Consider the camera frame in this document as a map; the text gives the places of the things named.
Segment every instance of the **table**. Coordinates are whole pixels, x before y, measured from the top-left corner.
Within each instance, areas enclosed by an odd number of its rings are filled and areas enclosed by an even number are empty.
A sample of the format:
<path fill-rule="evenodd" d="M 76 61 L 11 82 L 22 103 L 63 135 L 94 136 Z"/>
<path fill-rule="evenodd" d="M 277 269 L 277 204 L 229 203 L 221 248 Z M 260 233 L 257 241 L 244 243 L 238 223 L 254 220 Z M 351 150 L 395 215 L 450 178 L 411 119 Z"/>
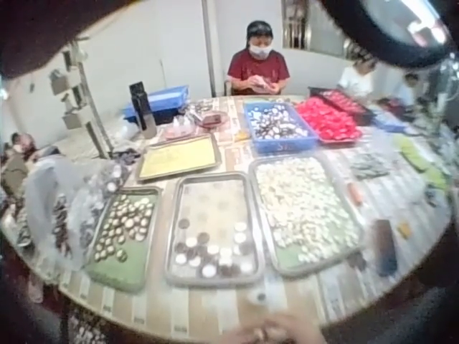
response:
<path fill-rule="evenodd" d="M 228 112 L 229 122 L 215 133 L 222 156 L 222 165 L 211 172 L 247 171 L 256 158 L 250 141 L 234 142 L 235 133 L 244 128 L 244 98 L 221 97 L 210 100 L 216 110 Z M 417 140 L 427 150 L 423 139 Z M 350 175 L 349 159 L 364 150 L 355 148 L 327 150 L 324 153 L 344 176 Z M 394 230 L 399 252 L 396 275 L 379 277 L 372 266 L 372 251 L 365 245 L 363 255 L 369 268 L 359 271 L 343 261 L 302 279 L 283 279 L 268 266 L 265 276 L 256 285 L 238 289 L 197 290 L 167 285 L 164 277 L 164 256 L 173 209 L 172 196 L 176 179 L 152 183 L 163 189 L 158 211 L 149 273 L 144 291 L 130 295 L 92 282 L 84 272 L 63 272 L 59 290 L 77 304 L 138 333 L 161 338 L 192 342 L 210 341 L 220 333 L 247 324 L 269 312 L 287 310 L 307 314 L 315 323 L 332 325 L 373 305 L 409 275 L 435 247 L 450 222 L 449 208 L 434 209 L 425 201 L 409 204 L 410 190 L 422 180 L 403 159 L 399 173 L 359 182 L 367 204 L 366 219 L 379 216 L 404 219 L 412 228 L 405 240 Z M 128 186 L 135 186 L 131 176 Z M 264 305 L 248 299 L 257 290 L 264 290 Z"/>

